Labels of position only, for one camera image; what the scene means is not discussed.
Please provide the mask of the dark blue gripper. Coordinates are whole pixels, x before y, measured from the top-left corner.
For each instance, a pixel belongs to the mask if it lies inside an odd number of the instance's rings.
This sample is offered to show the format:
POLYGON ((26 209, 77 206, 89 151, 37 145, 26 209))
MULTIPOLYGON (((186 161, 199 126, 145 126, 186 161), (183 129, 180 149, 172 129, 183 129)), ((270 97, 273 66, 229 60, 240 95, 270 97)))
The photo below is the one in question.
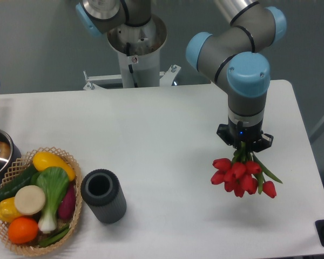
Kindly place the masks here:
POLYGON ((253 152, 261 152, 272 146, 274 137, 270 134, 262 134, 262 122, 250 127, 244 127, 241 122, 235 124, 228 121, 228 124, 220 124, 217 135, 229 146, 241 147, 241 142, 253 152))

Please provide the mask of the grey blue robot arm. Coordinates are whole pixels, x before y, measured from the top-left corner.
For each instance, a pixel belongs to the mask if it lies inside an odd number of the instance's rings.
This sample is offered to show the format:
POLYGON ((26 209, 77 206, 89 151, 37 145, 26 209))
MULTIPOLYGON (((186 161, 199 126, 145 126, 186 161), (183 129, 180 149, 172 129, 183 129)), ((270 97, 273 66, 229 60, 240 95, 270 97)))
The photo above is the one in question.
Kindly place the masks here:
MULTIPOLYGON (((262 131, 271 77, 260 51, 285 35, 286 18, 258 1, 217 5, 229 29, 219 36, 196 34, 187 45, 186 59, 228 96, 228 122, 219 125, 218 136, 236 149, 260 152, 273 142, 262 131)), ((90 34, 107 36, 117 52, 125 88, 160 85, 160 49, 167 32, 150 1, 80 1, 76 12, 90 34)))

